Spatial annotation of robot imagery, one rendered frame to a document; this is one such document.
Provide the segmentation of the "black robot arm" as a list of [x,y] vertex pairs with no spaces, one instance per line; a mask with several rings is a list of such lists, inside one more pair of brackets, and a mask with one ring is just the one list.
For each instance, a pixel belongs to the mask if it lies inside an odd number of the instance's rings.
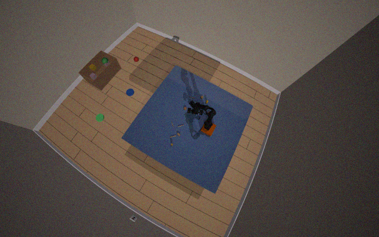
[[[209,130],[211,128],[212,124],[212,118],[216,114],[216,111],[209,107],[208,105],[201,105],[200,103],[196,102],[194,103],[192,100],[189,102],[189,104],[194,108],[194,111],[199,111],[200,109],[204,110],[208,116],[208,119],[204,122],[205,129]],[[210,109],[211,111],[207,113],[207,109]]]

